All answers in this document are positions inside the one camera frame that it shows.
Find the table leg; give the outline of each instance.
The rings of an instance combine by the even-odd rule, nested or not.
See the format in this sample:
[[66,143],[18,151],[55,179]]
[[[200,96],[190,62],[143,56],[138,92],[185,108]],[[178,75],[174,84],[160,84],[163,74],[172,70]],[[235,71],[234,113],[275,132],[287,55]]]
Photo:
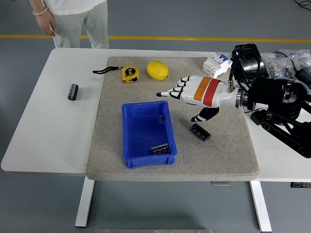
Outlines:
[[86,227],[88,211],[92,200],[94,183],[95,181],[89,180],[87,177],[85,177],[75,225],[76,227]]
[[261,232],[272,232],[260,181],[250,181],[250,185],[252,189],[259,229]]

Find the bracelet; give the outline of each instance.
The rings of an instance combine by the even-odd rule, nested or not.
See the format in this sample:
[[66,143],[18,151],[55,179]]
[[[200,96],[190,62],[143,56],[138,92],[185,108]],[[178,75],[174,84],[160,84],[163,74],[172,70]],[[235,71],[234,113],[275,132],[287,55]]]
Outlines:
[[40,16],[40,15],[42,15],[42,14],[46,13],[47,11],[48,11],[48,8],[47,8],[47,7],[45,7],[45,8],[44,8],[44,10],[43,10],[43,11],[41,11],[40,13],[35,13],[35,11],[33,10],[33,14],[34,14],[35,16]]

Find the felt pad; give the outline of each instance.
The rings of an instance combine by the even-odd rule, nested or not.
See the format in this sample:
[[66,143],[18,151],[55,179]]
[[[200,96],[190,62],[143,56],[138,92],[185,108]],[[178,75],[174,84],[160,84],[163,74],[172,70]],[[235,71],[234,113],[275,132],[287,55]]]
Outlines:
[[[202,71],[207,58],[110,57],[107,66],[136,66],[139,79],[124,83],[120,70],[105,75],[98,106],[94,135],[86,167],[91,180],[111,181],[250,181],[259,166],[242,109],[220,107],[217,116],[199,125],[211,134],[201,141],[191,131],[190,119],[203,107],[180,100],[157,97],[190,75],[206,76]],[[163,81],[151,78],[147,65],[159,60],[170,75]],[[227,82],[228,73],[218,79]],[[124,103],[167,100],[171,113],[178,155],[173,165],[150,165],[128,169],[123,159],[121,106]]]

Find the orange band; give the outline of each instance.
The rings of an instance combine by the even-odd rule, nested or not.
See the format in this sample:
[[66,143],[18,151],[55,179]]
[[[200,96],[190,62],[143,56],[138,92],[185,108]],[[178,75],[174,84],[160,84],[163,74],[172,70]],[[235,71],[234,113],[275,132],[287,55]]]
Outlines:
[[195,91],[195,94],[193,97],[194,100],[198,100],[198,101],[202,100],[202,97],[204,95],[204,92],[205,92],[210,80],[211,80],[211,78],[208,78],[208,77],[204,77],[201,80],[200,85],[198,86],[198,89],[196,89],[196,91]]

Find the gray floor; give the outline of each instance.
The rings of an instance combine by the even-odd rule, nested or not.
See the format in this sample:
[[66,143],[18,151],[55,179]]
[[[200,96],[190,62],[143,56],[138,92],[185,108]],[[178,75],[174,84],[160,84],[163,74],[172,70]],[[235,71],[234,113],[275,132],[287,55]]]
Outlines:
[[[28,1],[0,0],[0,34],[41,34]],[[294,0],[108,0],[110,35],[310,39],[310,12]],[[239,41],[110,40],[112,49],[232,51]],[[308,43],[256,43],[260,52]],[[81,47],[90,48],[82,40]],[[51,39],[0,38],[0,160],[54,48]],[[249,183],[96,182],[87,228],[75,228],[83,177],[0,170],[0,232],[213,229],[258,233]],[[311,189],[263,182],[275,233],[309,232]]]

